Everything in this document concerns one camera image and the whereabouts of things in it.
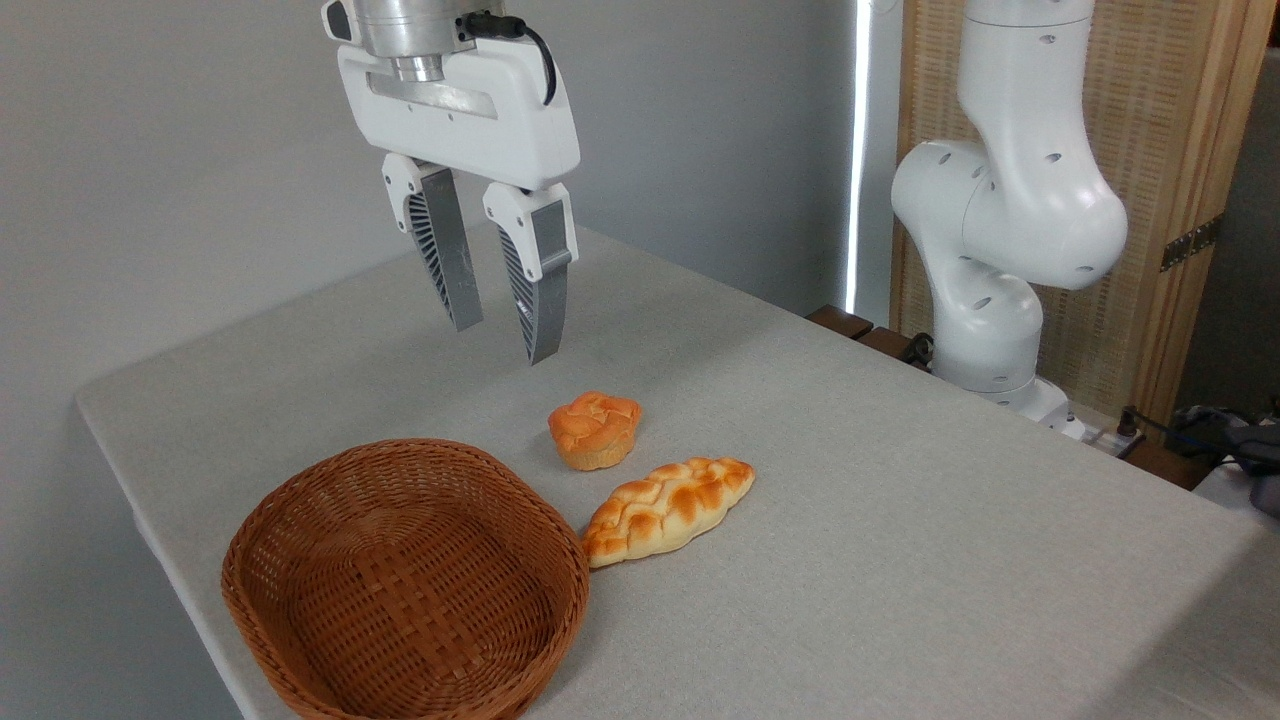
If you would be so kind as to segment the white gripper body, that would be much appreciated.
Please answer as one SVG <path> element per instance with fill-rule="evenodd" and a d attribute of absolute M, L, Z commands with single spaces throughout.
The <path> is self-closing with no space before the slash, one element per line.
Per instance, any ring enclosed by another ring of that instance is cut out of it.
<path fill-rule="evenodd" d="M 580 161 L 564 87 L 545 104 L 534 44 L 477 44 L 443 59 L 436 82 L 399 79 L 389 60 L 337 51 L 355 120 L 375 147 L 525 190 L 547 190 Z"/>

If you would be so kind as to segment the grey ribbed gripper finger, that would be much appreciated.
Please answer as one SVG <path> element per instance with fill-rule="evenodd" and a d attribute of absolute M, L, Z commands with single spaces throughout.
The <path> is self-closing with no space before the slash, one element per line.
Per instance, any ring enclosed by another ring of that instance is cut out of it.
<path fill-rule="evenodd" d="M 483 306 L 452 169 L 389 152 L 381 173 L 396 223 L 413 240 L 445 314 L 457 331 L 476 325 Z"/>
<path fill-rule="evenodd" d="M 568 269 L 580 258 L 564 184 L 524 192 L 493 182 L 483 196 L 499 228 L 503 256 L 529 361 L 556 354 L 568 305 Z"/>

